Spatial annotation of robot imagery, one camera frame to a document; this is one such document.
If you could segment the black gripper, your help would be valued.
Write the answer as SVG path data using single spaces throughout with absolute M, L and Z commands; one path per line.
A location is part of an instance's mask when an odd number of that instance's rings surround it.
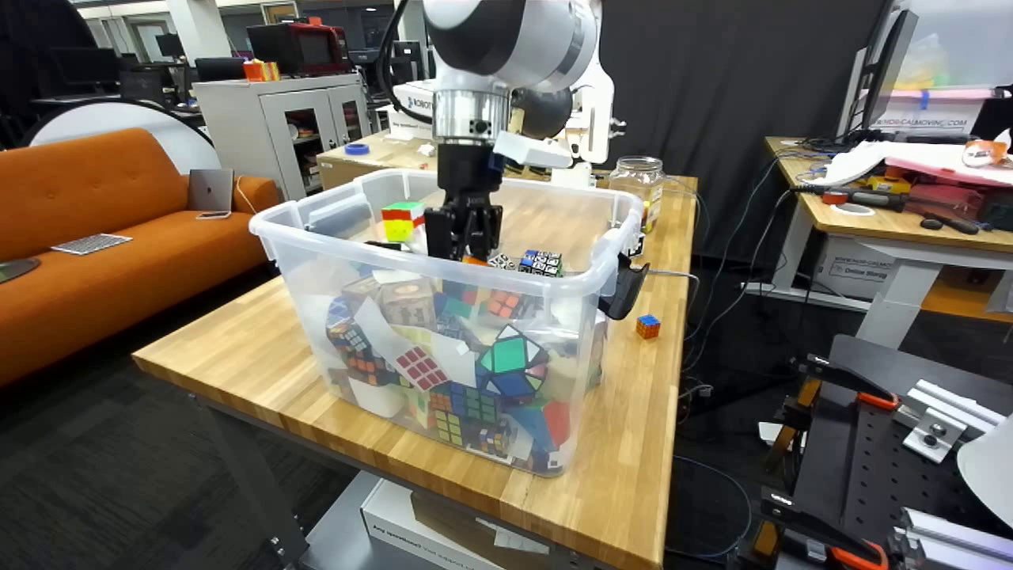
M 425 213 L 428 254 L 459 261 L 463 244 L 501 247 L 504 210 L 492 193 L 504 179 L 504 163 L 492 145 L 442 143 L 438 145 L 438 188 L 445 206 Z

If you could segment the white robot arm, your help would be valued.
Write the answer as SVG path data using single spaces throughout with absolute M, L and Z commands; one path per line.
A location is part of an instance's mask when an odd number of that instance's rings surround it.
M 504 210 L 492 193 L 504 163 L 572 169 L 580 153 L 548 134 L 514 134 L 514 95 L 572 95 L 599 64 L 597 0 L 423 0 L 438 51 L 430 134 L 445 206 L 425 213 L 428 254 L 489 261 L 501 247 Z

